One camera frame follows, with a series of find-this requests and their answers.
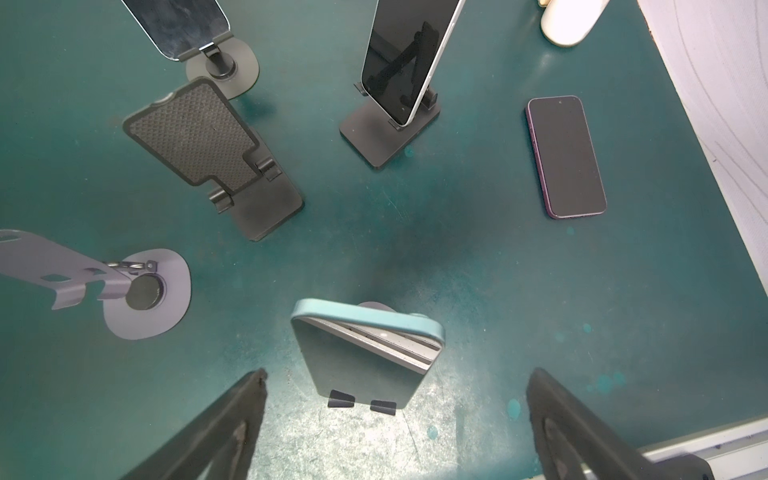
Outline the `black phone purple edge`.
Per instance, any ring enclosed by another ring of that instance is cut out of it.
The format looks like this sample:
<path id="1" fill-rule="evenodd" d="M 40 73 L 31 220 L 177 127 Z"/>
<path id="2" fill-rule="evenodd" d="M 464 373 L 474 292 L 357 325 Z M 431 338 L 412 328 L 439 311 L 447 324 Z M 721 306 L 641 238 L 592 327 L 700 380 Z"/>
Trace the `black phone purple edge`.
<path id="1" fill-rule="evenodd" d="M 604 213 L 607 200 L 582 101 L 573 95 L 533 98 L 525 114 L 548 215 Z"/>

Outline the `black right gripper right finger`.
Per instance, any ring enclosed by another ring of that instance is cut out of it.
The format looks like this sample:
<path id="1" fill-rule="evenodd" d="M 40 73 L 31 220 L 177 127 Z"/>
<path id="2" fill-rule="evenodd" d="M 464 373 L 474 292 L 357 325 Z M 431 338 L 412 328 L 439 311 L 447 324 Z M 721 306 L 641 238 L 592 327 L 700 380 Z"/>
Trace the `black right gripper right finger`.
<path id="1" fill-rule="evenodd" d="M 712 479 L 703 459 L 684 454 L 654 463 L 624 442 L 584 403 L 542 368 L 526 399 L 534 445 L 546 479 Z"/>

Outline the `black phone silver edge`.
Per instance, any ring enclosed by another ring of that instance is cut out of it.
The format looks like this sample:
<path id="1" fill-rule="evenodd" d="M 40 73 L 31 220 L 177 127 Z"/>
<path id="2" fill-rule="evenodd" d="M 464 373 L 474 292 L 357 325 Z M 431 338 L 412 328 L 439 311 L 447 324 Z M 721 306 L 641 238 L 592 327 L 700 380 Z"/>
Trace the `black phone silver edge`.
<path id="1" fill-rule="evenodd" d="M 397 125 L 416 116 L 464 0 L 379 0 L 361 86 Z"/>

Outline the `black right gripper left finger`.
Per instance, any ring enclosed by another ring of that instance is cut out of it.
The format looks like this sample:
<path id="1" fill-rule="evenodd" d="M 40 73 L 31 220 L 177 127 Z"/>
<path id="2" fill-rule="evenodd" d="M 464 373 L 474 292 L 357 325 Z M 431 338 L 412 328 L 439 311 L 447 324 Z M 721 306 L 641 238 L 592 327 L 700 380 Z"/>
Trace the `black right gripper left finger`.
<path id="1" fill-rule="evenodd" d="M 267 372 L 245 374 L 126 479 L 245 479 L 267 399 Z"/>

